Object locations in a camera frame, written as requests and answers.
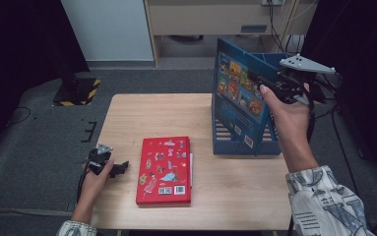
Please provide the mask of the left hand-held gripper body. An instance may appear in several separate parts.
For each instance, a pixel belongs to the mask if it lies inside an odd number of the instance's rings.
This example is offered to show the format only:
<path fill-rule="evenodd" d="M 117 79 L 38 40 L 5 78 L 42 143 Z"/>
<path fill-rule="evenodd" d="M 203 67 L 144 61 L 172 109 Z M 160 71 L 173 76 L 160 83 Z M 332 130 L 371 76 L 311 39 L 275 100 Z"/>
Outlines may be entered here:
<path fill-rule="evenodd" d="M 97 146 L 89 152 L 88 168 L 94 174 L 98 175 L 109 160 L 112 151 L 112 147 L 98 143 Z"/>

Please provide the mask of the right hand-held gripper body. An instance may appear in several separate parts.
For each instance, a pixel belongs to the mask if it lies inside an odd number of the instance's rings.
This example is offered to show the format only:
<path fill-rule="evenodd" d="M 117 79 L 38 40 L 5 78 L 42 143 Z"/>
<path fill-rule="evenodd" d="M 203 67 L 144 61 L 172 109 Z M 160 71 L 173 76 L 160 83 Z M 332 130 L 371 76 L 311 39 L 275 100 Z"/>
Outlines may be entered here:
<path fill-rule="evenodd" d="M 317 74 L 335 74 L 334 67 L 328 67 L 311 59 L 296 54 L 280 60 L 277 80 L 269 84 L 269 88 L 277 98 L 286 104 L 298 101 L 309 105 L 309 95 L 305 94 L 305 83 L 309 83 Z"/>

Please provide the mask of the blue picture book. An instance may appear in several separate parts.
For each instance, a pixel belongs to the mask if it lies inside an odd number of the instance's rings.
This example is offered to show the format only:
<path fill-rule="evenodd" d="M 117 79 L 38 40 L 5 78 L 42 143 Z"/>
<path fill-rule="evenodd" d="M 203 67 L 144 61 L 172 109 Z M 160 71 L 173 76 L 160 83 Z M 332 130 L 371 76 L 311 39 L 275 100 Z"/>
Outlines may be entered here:
<path fill-rule="evenodd" d="M 212 96 L 213 150 L 222 155 L 281 153 L 261 82 L 277 79 L 280 54 L 250 53 L 220 38 Z"/>

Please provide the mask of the red picture book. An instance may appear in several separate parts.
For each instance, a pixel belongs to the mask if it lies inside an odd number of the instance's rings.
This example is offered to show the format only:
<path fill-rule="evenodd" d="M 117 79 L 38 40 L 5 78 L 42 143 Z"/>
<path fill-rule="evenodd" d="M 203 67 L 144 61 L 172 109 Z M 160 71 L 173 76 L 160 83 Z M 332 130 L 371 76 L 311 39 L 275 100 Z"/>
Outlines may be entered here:
<path fill-rule="evenodd" d="M 136 204 L 191 203 L 191 151 L 188 137 L 143 139 Z"/>

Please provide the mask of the blue plastic file rack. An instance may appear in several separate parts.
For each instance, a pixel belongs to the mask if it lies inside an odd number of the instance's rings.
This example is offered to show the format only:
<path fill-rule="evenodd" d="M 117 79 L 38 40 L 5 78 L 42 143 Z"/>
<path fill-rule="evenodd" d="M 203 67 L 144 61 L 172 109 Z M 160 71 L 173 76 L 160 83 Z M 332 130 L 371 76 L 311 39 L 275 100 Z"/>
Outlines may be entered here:
<path fill-rule="evenodd" d="M 219 52 L 212 98 L 214 154 L 279 155 L 269 106 L 247 78 L 248 67 Z"/>

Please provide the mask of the person's left hand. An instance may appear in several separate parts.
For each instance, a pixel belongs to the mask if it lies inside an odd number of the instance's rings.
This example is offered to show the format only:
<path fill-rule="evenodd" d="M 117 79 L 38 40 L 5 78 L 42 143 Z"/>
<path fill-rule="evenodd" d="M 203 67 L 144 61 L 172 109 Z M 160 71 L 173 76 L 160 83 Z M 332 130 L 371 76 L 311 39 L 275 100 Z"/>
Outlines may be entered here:
<path fill-rule="evenodd" d="M 91 170 L 85 171 L 81 194 L 78 199 L 79 206 L 94 204 L 109 177 L 109 172 L 112 170 L 113 165 L 114 160 L 111 159 L 106 162 L 99 174 L 95 174 Z"/>

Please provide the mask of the person's right hand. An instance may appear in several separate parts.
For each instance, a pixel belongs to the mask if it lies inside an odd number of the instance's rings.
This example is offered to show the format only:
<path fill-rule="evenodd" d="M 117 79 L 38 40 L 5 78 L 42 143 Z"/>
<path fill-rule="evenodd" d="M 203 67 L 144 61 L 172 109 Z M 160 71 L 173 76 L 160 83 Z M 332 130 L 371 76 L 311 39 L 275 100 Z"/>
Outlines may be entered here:
<path fill-rule="evenodd" d="M 266 86 L 260 86 L 260 92 L 274 116 L 281 149 L 308 148 L 308 106 L 300 102 L 285 104 Z"/>

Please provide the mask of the black floor tape marks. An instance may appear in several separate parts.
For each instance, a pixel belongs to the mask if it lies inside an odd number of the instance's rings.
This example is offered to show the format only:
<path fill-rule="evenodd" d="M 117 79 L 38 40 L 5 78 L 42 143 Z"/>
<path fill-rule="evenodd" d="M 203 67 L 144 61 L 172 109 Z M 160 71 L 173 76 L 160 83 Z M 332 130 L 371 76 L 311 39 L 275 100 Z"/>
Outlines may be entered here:
<path fill-rule="evenodd" d="M 84 133 L 86 133 L 88 136 L 84 140 L 81 140 L 81 143 L 89 143 L 93 138 L 94 131 L 97 126 L 97 121 L 89 121 L 88 124 L 91 125 L 91 127 L 84 130 Z"/>

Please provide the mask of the black curtain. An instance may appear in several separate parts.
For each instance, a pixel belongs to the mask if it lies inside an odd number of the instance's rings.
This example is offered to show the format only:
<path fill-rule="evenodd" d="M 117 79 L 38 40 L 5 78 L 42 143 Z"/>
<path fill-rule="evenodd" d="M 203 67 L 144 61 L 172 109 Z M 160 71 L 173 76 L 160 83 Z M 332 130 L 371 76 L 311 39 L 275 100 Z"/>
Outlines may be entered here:
<path fill-rule="evenodd" d="M 0 0 L 0 134 L 27 89 L 60 77 L 57 63 L 88 69 L 61 0 Z"/>
<path fill-rule="evenodd" d="M 301 53 L 340 73 L 339 102 L 377 161 L 377 0 L 319 0 Z"/>

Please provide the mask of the beige wooden desk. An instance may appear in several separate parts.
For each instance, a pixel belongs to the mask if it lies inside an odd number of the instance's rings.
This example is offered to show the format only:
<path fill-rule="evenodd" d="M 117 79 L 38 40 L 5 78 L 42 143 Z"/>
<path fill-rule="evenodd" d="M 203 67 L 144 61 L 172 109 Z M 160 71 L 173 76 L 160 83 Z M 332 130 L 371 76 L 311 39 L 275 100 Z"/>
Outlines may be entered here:
<path fill-rule="evenodd" d="M 319 0 L 144 0 L 156 65 L 161 42 L 170 35 L 256 35 L 266 52 L 286 48 L 291 35 L 307 34 Z"/>

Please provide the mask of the dark flat object under desk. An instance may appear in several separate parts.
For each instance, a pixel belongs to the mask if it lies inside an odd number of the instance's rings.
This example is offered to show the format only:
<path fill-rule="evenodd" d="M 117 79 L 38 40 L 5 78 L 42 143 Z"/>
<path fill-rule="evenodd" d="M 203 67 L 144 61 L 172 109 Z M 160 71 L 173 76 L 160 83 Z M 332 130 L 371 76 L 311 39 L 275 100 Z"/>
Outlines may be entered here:
<path fill-rule="evenodd" d="M 204 39 L 203 35 L 170 35 L 169 36 L 172 40 L 178 42 L 197 42 Z"/>

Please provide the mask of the white cabinet panel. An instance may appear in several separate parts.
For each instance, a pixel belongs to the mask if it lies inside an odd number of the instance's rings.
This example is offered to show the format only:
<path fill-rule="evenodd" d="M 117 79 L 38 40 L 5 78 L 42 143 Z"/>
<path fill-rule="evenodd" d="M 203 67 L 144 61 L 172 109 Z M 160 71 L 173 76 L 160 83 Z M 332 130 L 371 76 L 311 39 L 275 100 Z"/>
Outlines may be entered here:
<path fill-rule="evenodd" d="M 61 0 L 87 61 L 153 61 L 144 0 Z"/>

